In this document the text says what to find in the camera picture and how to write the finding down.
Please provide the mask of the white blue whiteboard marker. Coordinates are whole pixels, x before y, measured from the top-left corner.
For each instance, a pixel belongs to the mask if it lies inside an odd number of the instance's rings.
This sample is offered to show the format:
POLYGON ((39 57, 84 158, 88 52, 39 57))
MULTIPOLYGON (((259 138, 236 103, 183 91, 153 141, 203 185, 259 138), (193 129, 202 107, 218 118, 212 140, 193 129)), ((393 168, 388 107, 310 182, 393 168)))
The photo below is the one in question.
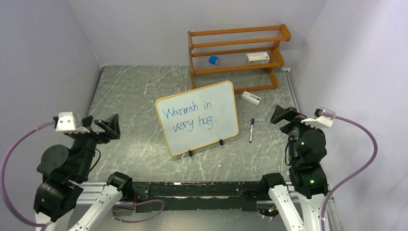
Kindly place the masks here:
POLYGON ((249 143, 252 143, 252 140, 253 140, 254 123, 255 123, 255 119, 254 119, 254 118, 252 118, 252 119, 251 119, 251 124, 250 124, 250 137, 249 137, 249 143))

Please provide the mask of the yellow framed whiteboard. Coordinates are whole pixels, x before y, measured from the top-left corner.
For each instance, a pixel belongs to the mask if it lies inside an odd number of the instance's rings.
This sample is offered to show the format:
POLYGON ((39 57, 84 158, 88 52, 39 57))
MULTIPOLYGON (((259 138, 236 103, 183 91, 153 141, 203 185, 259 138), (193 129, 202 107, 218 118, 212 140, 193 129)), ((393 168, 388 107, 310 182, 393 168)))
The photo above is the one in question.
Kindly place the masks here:
POLYGON ((155 108, 171 156, 239 134, 234 86, 229 80, 160 98, 155 108))

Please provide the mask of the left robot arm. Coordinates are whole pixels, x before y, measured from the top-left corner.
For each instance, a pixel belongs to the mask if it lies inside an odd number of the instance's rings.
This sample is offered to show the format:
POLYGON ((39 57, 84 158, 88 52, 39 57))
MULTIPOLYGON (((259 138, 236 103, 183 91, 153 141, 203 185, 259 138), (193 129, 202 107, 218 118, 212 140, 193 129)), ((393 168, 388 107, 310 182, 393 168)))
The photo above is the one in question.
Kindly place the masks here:
MULTIPOLYGON (((43 231, 66 227, 69 215, 77 205, 88 181, 97 145, 120 139, 119 114, 108 119, 81 118, 78 113, 61 112, 54 117, 55 130, 74 140, 71 148, 53 145, 42 155, 37 172, 43 182, 36 191, 34 210, 37 218, 48 218, 43 231)), ((103 216, 120 200, 134 199, 132 178, 126 174, 111 174, 98 199, 85 213, 75 231, 93 231, 103 216)))

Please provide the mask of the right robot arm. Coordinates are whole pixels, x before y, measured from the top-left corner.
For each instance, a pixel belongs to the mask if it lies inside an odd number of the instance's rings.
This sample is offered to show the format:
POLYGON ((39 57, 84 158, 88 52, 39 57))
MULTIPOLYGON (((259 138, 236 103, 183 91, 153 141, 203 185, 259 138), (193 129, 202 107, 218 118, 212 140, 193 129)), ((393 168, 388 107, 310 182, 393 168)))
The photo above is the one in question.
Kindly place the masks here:
POLYGON ((288 231, 319 231, 329 225, 324 220, 322 204, 329 189, 320 161, 327 155, 323 128, 332 121, 324 116, 307 118, 296 108, 275 107, 270 119, 272 124, 286 120, 280 131, 288 136, 285 154, 289 176, 302 209, 299 214, 283 176, 280 173, 265 174, 261 178, 260 194, 271 199, 288 231))

